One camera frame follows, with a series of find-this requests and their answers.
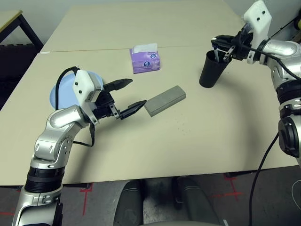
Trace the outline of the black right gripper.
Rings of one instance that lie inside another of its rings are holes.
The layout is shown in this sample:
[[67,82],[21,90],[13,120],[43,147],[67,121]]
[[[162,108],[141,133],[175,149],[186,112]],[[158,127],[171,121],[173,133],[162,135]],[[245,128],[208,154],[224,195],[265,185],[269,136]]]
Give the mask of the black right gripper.
[[[249,33],[247,30],[239,31],[236,36],[218,35],[213,37],[211,42],[216,61],[218,63],[221,61],[229,63],[232,58],[240,61],[247,59],[250,51],[248,48],[251,47],[252,40],[253,34]],[[224,52],[223,59],[219,55],[218,50]]]

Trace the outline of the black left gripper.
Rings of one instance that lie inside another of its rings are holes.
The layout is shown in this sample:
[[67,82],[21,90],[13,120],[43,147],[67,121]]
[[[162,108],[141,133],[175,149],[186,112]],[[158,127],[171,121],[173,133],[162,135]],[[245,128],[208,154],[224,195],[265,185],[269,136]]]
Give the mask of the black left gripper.
[[115,117],[116,119],[123,120],[135,114],[146,104],[146,100],[138,101],[132,105],[129,105],[126,110],[121,112],[116,108],[115,101],[109,92],[122,89],[132,81],[132,79],[120,79],[104,84],[104,91],[100,92],[95,101],[95,117],[98,120],[111,116]]

